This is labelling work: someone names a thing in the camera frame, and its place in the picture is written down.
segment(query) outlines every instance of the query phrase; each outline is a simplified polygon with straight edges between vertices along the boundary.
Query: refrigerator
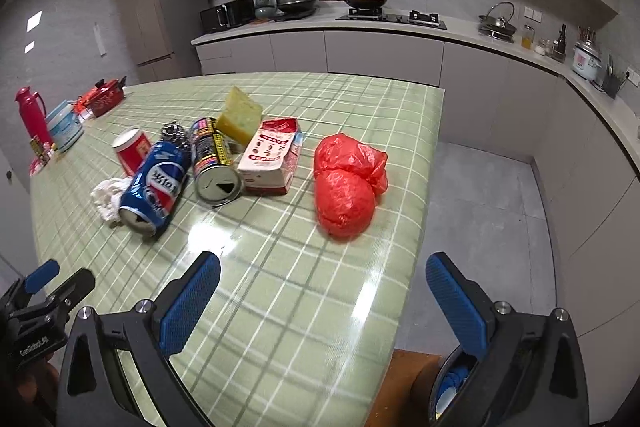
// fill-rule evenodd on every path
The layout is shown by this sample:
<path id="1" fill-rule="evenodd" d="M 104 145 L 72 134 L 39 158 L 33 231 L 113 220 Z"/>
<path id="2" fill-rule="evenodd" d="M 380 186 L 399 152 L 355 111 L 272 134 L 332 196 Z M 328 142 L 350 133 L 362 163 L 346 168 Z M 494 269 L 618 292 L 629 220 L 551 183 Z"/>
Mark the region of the refrigerator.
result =
<path id="1" fill-rule="evenodd" d="M 116 0 L 129 53 L 140 82 L 198 76 L 191 41 L 202 34 L 207 0 Z"/>

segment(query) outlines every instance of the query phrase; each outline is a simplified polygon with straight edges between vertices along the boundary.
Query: brown wooden surface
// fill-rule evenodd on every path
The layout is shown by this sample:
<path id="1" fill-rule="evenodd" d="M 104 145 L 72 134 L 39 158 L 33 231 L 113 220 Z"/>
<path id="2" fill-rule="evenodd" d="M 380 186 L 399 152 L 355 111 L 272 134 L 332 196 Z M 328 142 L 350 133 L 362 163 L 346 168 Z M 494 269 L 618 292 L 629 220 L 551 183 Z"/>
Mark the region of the brown wooden surface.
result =
<path id="1" fill-rule="evenodd" d="M 411 387 L 418 374 L 425 380 L 435 380 L 440 369 L 440 357 L 395 349 L 385 380 L 373 404 L 365 427 L 424 427 L 427 413 L 411 403 Z"/>

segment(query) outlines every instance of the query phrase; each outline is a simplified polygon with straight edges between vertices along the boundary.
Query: blue soda can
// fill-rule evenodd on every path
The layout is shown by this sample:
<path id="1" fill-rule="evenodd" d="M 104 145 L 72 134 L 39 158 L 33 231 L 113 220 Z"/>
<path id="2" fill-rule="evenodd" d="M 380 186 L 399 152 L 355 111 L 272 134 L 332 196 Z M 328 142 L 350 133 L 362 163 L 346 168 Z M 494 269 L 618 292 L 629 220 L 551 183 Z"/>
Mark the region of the blue soda can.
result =
<path id="1" fill-rule="evenodd" d="M 142 235 L 154 235 L 166 223 L 182 188 L 190 158 L 174 144 L 157 142 L 120 198 L 123 223 Z"/>

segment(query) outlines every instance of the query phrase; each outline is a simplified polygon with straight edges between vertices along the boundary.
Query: green plaid tablecloth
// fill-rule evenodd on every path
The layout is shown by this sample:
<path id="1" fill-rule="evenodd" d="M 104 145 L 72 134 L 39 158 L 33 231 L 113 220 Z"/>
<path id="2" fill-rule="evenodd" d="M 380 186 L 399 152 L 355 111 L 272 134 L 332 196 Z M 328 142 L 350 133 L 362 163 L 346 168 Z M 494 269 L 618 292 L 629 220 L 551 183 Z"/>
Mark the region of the green plaid tablecloth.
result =
<path id="1" fill-rule="evenodd" d="M 266 116 L 292 116 L 304 134 L 286 196 L 212 209 L 188 185 L 155 242 L 110 228 L 90 201 L 99 182 L 123 177 L 111 142 L 127 127 L 157 140 L 161 126 L 215 116 L 238 86 Z M 222 278 L 171 363 L 217 427 L 364 423 L 384 377 L 422 239 L 443 90 L 345 74 L 222 74 L 134 86 L 126 100 L 84 126 L 84 135 L 31 180 L 41 261 L 60 263 L 52 286 L 79 267 L 98 313 L 154 298 L 202 250 Z M 314 213 L 313 154 L 344 132 L 388 153 L 388 191 L 370 227 L 348 243 L 328 239 Z M 146 418 L 156 412 L 129 353 L 121 356 Z"/>

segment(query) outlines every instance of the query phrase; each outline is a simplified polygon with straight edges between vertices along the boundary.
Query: kettle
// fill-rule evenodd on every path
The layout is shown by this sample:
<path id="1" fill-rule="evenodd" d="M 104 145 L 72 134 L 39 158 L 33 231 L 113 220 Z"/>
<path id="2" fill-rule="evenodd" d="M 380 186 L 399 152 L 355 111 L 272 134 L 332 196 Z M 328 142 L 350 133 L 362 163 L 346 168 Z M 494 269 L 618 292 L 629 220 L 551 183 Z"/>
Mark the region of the kettle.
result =
<path id="1" fill-rule="evenodd" d="M 38 104 L 38 98 L 42 102 L 42 109 Z M 45 121 L 47 109 L 40 93 L 37 91 L 32 93 L 29 91 L 29 87 L 23 87 L 15 95 L 15 101 L 18 103 L 20 117 L 27 128 L 29 136 L 31 138 L 37 137 L 43 144 L 51 144 L 51 135 L 47 130 L 47 122 Z"/>

